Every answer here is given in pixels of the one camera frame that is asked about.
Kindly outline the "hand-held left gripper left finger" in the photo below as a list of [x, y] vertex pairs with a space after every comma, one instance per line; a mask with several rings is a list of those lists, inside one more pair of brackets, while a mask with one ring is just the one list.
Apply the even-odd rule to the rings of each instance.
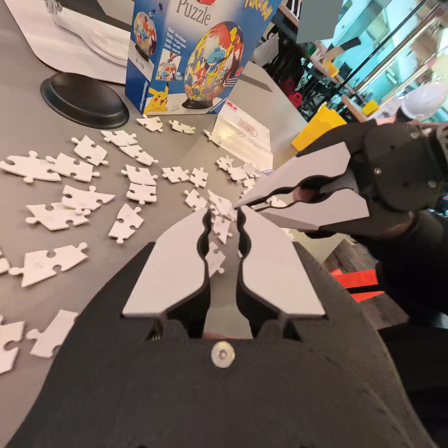
[[160, 317], [209, 279], [211, 212], [200, 208], [168, 228], [154, 247], [122, 310], [126, 318]]

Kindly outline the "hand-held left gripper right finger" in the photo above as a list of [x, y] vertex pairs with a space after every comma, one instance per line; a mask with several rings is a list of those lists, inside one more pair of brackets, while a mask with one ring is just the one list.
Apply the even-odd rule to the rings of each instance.
[[238, 210], [237, 306], [249, 321], [321, 319], [324, 307], [293, 240], [248, 206]]

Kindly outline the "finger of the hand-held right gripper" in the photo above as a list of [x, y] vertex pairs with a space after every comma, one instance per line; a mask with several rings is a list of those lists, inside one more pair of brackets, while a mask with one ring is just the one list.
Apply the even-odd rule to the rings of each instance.
[[296, 202], [287, 207], [268, 207], [260, 214], [281, 228], [302, 232], [369, 217], [367, 201], [351, 189], [333, 192], [317, 203]]
[[271, 175], [261, 178], [248, 193], [234, 203], [234, 208], [259, 204], [282, 191], [288, 193], [309, 179], [335, 179], [342, 176], [350, 158], [351, 154], [344, 142], [296, 156]]

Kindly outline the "assembled white puzzle section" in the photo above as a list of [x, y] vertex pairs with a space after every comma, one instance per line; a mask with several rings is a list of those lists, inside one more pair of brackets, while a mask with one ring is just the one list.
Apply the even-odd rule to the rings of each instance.
[[231, 232], [233, 223], [237, 221], [237, 212], [232, 209], [231, 202], [222, 198], [211, 190], [208, 190], [209, 208], [211, 210], [212, 232], [216, 236], [216, 240], [222, 245], [227, 244], [227, 239], [232, 238]]

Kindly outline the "person's right forearm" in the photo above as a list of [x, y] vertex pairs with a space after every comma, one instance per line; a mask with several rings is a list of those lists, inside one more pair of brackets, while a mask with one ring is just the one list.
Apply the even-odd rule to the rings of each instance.
[[385, 293], [414, 325], [435, 326], [448, 312], [448, 223], [422, 210], [374, 237], [352, 235], [378, 263]]

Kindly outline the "scattered loose white puzzle pieces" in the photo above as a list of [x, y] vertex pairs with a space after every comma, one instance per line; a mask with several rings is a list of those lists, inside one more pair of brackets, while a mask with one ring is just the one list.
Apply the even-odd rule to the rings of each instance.
[[87, 135], [72, 138], [73, 153], [39, 157], [9, 154], [1, 161], [1, 374], [10, 372], [24, 338], [25, 320], [4, 321], [13, 311], [15, 288], [37, 290], [36, 303], [70, 305], [58, 310], [59, 326], [44, 337], [34, 356], [52, 357], [62, 345], [81, 304], [130, 261], [123, 244], [146, 221], [145, 204], [156, 203], [157, 173], [149, 168], [159, 161], [138, 145], [136, 135], [124, 130], [102, 131], [105, 139], [145, 165], [136, 167], [107, 160], [108, 151]]

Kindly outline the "blue cardboard puzzle box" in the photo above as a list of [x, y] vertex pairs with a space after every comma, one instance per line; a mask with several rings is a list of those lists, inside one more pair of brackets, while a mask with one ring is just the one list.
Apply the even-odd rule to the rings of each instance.
[[125, 94], [143, 115], [218, 114], [282, 2], [134, 2]]

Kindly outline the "black round ball stand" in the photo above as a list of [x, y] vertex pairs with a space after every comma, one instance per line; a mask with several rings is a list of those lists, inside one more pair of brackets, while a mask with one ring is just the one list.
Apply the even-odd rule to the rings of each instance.
[[56, 73], [41, 83], [40, 93], [51, 109], [82, 126], [115, 130], [130, 119], [120, 96], [104, 82], [89, 76]]

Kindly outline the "yellow plastic bin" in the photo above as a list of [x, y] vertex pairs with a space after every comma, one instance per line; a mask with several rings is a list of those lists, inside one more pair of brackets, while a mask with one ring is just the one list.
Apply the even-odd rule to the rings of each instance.
[[346, 125], [346, 121], [336, 110], [328, 109], [327, 102], [324, 102], [304, 129], [292, 141], [292, 146], [296, 151], [302, 151], [327, 131], [344, 125]]

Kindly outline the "white hard hat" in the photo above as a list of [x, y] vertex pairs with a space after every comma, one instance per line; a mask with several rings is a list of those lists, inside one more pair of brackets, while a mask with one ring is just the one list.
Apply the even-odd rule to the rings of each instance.
[[400, 113], [407, 121], [423, 121], [433, 116], [448, 96], [448, 85], [431, 82], [407, 93], [400, 105]]

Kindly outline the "folded instruction leaflet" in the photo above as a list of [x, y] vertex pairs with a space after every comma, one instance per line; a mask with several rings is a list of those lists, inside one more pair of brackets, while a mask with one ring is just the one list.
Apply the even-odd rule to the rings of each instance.
[[217, 115], [212, 135], [222, 148], [258, 171], [273, 169], [270, 129], [229, 100]]

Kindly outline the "red plastic object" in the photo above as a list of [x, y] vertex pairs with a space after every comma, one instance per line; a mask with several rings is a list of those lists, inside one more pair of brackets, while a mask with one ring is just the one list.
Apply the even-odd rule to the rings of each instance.
[[351, 273], [343, 273], [340, 269], [336, 269], [331, 271], [331, 275], [349, 291], [352, 298], [358, 303], [384, 293], [378, 283], [375, 269]]

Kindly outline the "cluttered background shelving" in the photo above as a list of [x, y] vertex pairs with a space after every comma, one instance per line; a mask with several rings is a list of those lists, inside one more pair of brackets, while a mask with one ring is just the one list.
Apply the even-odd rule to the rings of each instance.
[[286, 1], [274, 16], [267, 43], [278, 51], [265, 66], [309, 121], [318, 107], [354, 118], [360, 108], [401, 98], [430, 82], [447, 83], [447, 1], [343, 1], [333, 37], [296, 42], [302, 1]]

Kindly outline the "white plastic packaging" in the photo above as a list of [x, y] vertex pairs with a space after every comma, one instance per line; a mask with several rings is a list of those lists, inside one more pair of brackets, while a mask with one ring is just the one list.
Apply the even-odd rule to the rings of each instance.
[[124, 85], [134, 1], [6, 0], [34, 55], [60, 72]]

